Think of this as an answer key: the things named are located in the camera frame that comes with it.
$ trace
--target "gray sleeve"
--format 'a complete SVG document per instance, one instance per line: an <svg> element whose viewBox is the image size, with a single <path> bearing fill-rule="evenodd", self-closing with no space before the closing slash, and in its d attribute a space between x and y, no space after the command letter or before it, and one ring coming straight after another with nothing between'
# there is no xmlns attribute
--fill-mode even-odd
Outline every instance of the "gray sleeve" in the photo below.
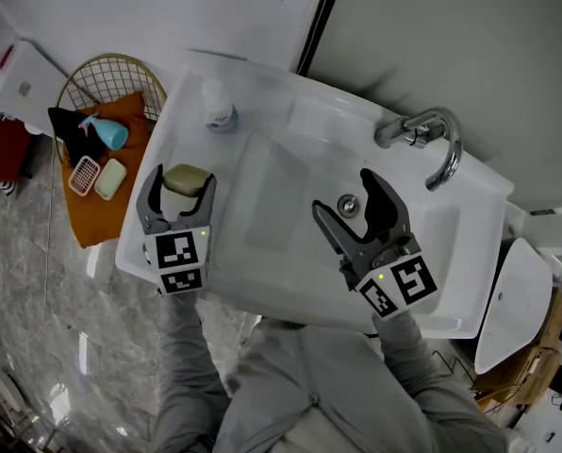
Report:
<svg viewBox="0 0 562 453"><path fill-rule="evenodd" d="M480 411L470 392L440 373L410 312L373 318L385 362L430 423L434 451L505 452L506 439Z"/></svg>
<svg viewBox="0 0 562 453"><path fill-rule="evenodd" d="M207 349L196 297L160 298L159 414L151 441L155 453L209 451L229 403Z"/></svg>

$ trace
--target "gray wall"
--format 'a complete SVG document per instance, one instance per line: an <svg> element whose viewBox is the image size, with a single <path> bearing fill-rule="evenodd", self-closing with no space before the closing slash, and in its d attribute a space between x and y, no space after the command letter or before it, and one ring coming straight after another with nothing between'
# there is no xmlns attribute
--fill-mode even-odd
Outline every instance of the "gray wall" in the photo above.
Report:
<svg viewBox="0 0 562 453"><path fill-rule="evenodd" d="M562 0L337 0L308 76L404 113L451 108L514 203L562 205Z"/></svg>

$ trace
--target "soap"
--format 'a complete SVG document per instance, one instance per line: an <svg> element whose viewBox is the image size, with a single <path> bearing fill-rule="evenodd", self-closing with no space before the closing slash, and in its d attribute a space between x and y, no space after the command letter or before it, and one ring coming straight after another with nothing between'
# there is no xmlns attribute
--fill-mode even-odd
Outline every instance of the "soap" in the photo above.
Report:
<svg viewBox="0 0 562 453"><path fill-rule="evenodd" d="M109 201L120 188L126 173L126 167L115 158L111 158L94 183L94 190L101 198Z"/></svg>
<svg viewBox="0 0 562 453"><path fill-rule="evenodd" d="M171 192L194 198L199 194L210 173L190 164L176 164L164 173L164 187Z"/></svg>

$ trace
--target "soap dish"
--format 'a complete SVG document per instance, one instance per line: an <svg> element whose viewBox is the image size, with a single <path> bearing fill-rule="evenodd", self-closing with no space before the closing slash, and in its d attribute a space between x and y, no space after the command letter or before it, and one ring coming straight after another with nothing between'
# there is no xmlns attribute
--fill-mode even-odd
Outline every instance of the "soap dish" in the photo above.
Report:
<svg viewBox="0 0 562 453"><path fill-rule="evenodd" d="M88 156L83 156L72 171L67 184L80 196L86 196L100 171L101 166L98 162Z"/></svg>
<svg viewBox="0 0 562 453"><path fill-rule="evenodd" d="M127 170L123 164L115 158L111 158L103 167L101 175L94 183L94 190L104 200L113 198L115 192L118 191L120 184L126 176Z"/></svg>

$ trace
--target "tag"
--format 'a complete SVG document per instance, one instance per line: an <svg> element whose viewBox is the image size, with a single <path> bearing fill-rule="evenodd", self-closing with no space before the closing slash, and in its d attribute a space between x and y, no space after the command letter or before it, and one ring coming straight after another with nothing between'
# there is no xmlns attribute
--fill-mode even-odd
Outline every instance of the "tag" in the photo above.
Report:
<svg viewBox="0 0 562 453"><path fill-rule="evenodd" d="M383 320L438 294L422 252L371 270L356 286Z"/></svg>
<svg viewBox="0 0 562 453"><path fill-rule="evenodd" d="M162 295L206 286L210 236L210 226L145 235L151 269Z"/></svg>

